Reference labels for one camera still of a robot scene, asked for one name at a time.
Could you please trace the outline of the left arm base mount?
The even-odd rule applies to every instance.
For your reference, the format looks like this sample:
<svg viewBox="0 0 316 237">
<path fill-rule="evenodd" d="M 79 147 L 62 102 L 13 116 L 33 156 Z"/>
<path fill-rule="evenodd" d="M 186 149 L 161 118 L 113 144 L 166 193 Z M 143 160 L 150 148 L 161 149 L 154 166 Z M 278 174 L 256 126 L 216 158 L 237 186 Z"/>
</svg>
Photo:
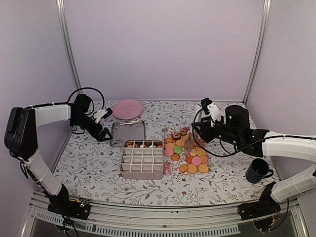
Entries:
<svg viewBox="0 0 316 237">
<path fill-rule="evenodd" d="M 73 217 L 81 220 L 87 220 L 90 214 L 91 206 L 86 204 L 82 206 L 80 202 L 69 199 L 50 199 L 48 211 L 54 212 L 65 217 Z"/>
</svg>

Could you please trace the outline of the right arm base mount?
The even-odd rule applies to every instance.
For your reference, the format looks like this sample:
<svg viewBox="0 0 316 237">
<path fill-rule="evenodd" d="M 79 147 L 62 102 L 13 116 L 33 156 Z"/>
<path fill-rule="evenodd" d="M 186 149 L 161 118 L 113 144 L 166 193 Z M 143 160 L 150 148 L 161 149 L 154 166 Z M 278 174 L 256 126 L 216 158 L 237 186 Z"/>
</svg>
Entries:
<svg viewBox="0 0 316 237">
<path fill-rule="evenodd" d="M 237 212 L 242 220 L 253 220 L 253 225 L 260 232 L 269 232 L 279 218 L 281 207 L 279 204 L 268 206 L 259 202 L 243 203 Z"/>
</svg>

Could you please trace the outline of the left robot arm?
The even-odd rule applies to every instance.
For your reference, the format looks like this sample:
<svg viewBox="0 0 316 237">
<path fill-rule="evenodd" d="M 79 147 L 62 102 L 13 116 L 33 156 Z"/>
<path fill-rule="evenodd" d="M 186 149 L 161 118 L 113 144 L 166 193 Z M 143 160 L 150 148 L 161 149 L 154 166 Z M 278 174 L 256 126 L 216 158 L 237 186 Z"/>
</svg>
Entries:
<svg viewBox="0 0 316 237">
<path fill-rule="evenodd" d="M 70 126 L 87 132 L 98 142 L 112 139 L 110 131 L 101 124 L 112 115 L 111 108 L 89 113 L 91 99 L 79 94 L 74 102 L 48 103 L 11 109 L 4 134 L 4 145 L 10 155 L 19 160 L 21 169 L 43 189 L 50 202 L 62 213 L 70 214 L 73 202 L 67 188 L 53 175 L 40 152 L 38 129 L 45 125 L 68 121 Z"/>
</svg>

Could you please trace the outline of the metal tongs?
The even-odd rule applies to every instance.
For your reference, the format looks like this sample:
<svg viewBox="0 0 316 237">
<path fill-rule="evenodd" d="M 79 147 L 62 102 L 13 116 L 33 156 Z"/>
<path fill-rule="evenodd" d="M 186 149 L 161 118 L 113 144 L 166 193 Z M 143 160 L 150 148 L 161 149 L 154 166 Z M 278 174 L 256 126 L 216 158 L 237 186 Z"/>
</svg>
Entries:
<svg viewBox="0 0 316 237">
<path fill-rule="evenodd" d="M 196 131 L 193 131 L 192 125 L 189 126 L 188 139 L 185 142 L 184 150 L 185 152 L 191 152 L 192 149 L 199 149 L 201 146 L 205 147 L 205 142 L 200 138 Z"/>
</svg>

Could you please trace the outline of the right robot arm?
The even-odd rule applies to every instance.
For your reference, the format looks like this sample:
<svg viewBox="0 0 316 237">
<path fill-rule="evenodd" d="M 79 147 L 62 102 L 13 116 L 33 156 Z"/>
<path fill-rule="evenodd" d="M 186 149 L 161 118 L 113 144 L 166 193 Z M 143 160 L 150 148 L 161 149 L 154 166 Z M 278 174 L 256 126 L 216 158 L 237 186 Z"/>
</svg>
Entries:
<svg viewBox="0 0 316 237">
<path fill-rule="evenodd" d="M 255 205 L 259 215 L 266 215 L 275 203 L 305 193 L 316 187 L 316 139 L 312 136 L 288 135 L 267 129 L 250 128 L 249 112 L 231 105 L 222 116 L 211 102 L 197 104 L 192 122 L 192 134 L 209 143 L 213 139 L 227 142 L 240 152 L 253 157 L 287 157 L 309 160 L 313 164 L 285 180 L 268 184 Z"/>
</svg>

